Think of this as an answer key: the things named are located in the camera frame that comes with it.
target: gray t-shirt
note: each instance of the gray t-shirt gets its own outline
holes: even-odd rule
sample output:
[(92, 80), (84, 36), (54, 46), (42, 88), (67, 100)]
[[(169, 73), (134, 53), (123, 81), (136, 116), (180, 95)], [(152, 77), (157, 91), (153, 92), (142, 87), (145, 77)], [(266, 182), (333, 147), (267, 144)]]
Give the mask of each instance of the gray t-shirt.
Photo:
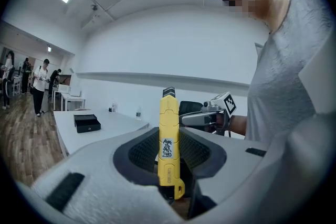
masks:
[(298, 73), (323, 45), (334, 24), (326, 0), (290, 0), (280, 28), (258, 56), (247, 97), (245, 139), (270, 143), (315, 113)]

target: person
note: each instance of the person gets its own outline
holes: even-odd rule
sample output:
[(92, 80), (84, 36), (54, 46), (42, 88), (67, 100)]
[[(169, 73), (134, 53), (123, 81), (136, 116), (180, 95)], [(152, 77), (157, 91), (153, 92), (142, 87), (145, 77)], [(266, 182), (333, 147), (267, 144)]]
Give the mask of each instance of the person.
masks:
[(48, 97), (51, 97), (52, 96), (52, 88), (53, 88), (53, 85), (54, 85), (54, 82), (55, 82), (55, 79), (56, 79), (56, 77), (60, 74), (62, 72), (62, 70), (60, 70), (60, 69), (57, 69), (57, 70), (55, 70), (52, 74), (51, 74), (51, 76), (50, 76), (50, 82), (49, 82), (49, 96)]
[(27, 57), (26, 60), (23, 62), (23, 66), (22, 66), (22, 94), (27, 93), (28, 78), (31, 72), (30, 68), (31, 68), (31, 65), (28, 62), (28, 57)]
[(6, 82), (7, 76), (9, 74), (9, 70), (14, 66), (14, 53), (12, 50), (8, 52), (7, 60), (4, 66), (2, 66), (2, 70), (4, 72), (2, 76), (2, 93), (4, 97), (4, 105), (2, 107), (3, 110), (9, 109), (9, 97), (6, 94)]
[(48, 75), (47, 67), (49, 60), (45, 59), (42, 66), (37, 66), (34, 71), (34, 83), (33, 83), (33, 99), (34, 110), (36, 116), (41, 116), (41, 107), (43, 101), (43, 95), (46, 87), (46, 79)]
[(298, 73), (331, 34), (334, 15), (326, 0), (223, 2), (270, 29), (249, 87), (247, 116), (233, 116), (227, 129), (248, 140), (270, 143), (275, 135), (289, 135), (315, 114)]

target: black pants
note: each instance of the black pants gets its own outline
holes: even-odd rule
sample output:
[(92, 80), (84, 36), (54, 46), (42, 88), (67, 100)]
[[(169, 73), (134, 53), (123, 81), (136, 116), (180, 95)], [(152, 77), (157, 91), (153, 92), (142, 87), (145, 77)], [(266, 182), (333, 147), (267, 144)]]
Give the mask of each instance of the black pants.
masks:
[(6, 82), (7, 82), (7, 79), (4, 79), (2, 81), (2, 94), (4, 96), (4, 106), (9, 105), (9, 98), (6, 94)]
[(53, 90), (53, 89), (52, 89), (52, 88), (53, 88), (53, 85), (54, 85), (54, 80), (51, 80), (51, 81), (49, 82), (49, 91), (48, 91), (48, 94), (49, 94), (49, 95), (52, 95), (52, 94), (53, 94), (53, 93), (52, 93), (52, 92), (53, 92), (53, 91), (52, 91), (52, 90)]
[(34, 110), (36, 115), (41, 111), (43, 95), (44, 92), (36, 90), (35, 88), (33, 89)]
[(23, 75), (22, 75), (22, 93), (27, 93), (28, 78), (29, 78), (29, 74), (28, 73), (23, 73)]

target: black box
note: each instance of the black box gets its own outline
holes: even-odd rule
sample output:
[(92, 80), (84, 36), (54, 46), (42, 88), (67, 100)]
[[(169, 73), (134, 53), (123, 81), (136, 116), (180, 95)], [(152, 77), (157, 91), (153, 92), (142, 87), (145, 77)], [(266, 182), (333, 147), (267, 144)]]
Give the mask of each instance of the black box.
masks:
[(97, 117), (91, 115), (74, 115), (75, 127), (77, 127), (77, 133), (85, 133), (100, 130), (100, 122)]

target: white shirt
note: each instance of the white shirt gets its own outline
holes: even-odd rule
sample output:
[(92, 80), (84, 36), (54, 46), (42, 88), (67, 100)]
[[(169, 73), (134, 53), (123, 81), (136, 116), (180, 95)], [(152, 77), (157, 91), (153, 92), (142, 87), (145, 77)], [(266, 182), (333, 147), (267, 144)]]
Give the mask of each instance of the white shirt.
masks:
[[(34, 74), (40, 76), (41, 78), (45, 78), (45, 79), (47, 78), (47, 70), (43, 70), (43, 66), (41, 66), (41, 69), (40, 69), (40, 66), (37, 66)], [(35, 78), (33, 87), (36, 90), (44, 92), (45, 87), (46, 87), (46, 81)]]
[(5, 64), (5, 67), (7, 68), (7, 71), (4, 72), (3, 76), (2, 76), (2, 79), (4, 80), (6, 77), (7, 77), (7, 74), (9, 72), (9, 69), (12, 67), (12, 60), (11, 59), (7, 59), (6, 60), (6, 64)]

